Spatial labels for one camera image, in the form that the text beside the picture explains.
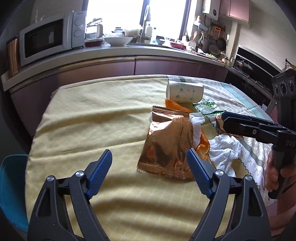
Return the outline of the person's right hand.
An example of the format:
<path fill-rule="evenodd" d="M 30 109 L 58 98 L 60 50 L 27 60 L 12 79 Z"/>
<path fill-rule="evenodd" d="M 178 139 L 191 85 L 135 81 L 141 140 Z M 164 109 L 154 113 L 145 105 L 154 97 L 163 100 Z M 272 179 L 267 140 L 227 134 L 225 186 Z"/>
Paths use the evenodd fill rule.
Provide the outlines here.
<path fill-rule="evenodd" d="M 295 162 L 285 166 L 279 172 L 273 165 L 273 153 L 270 152 L 267 160 L 267 169 L 265 176 L 265 187 L 269 192 L 276 190 L 279 186 L 278 177 L 279 175 L 288 179 L 287 185 L 293 185 L 295 183 L 296 167 Z"/>

